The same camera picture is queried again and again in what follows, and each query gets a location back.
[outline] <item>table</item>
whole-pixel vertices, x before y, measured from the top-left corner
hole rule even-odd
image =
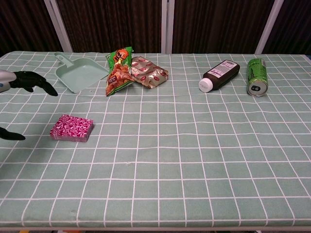
[[[66,53],[107,67],[103,53]],[[159,88],[134,83],[105,96],[105,80],[78,95],[57,81],[53,52],[14,51],[0,69],[37,72],[35,88],[0,94],[0,227],[311,227],[311,64],[261,55],[269,89],[246,93],[250,54],[138,54],[166,68]],[[220,61],[240,73],[218,91],[198,81]],[[87,143],[53,141],[62,114],[94,120]]]

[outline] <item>white bottle cap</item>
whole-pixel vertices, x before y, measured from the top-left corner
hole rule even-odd
[[[210,79],[208,78],[203,78],[199,82],[199,88],[203,92],[209,92],[211,89],[213,89],[213,83]]]

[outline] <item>dustpan handle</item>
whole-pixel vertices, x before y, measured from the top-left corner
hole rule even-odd
[[[67,56],[65,56],[62,52],[54,53],[56,59],[62,63],[64,63],[67,67],[73,66],[72,60],[70,60]]]

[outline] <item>can lid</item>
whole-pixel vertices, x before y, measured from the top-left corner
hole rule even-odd
[[[208,78],[203,78],[199,82],[199,88],[203,92],[209,92],[211,89],[213,89],[213,83],[210,79]]]
[[[249,85],[247,92],[252,96],[262,96],[264,93],[266,93],[268,89],[268,86],[264,82],[253,82]]]

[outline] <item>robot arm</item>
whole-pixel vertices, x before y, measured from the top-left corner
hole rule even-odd
[[[0,70],[0,93],[10,88],[24,88],[26,91],[33,92],[33,87],[43,88],[49,95],[58,96],[54,87],[41,75],[32,71],[9,72]],[[18,133],[8,132],[0,127],[0,138],[6,140],[25,140],[25,137]]]

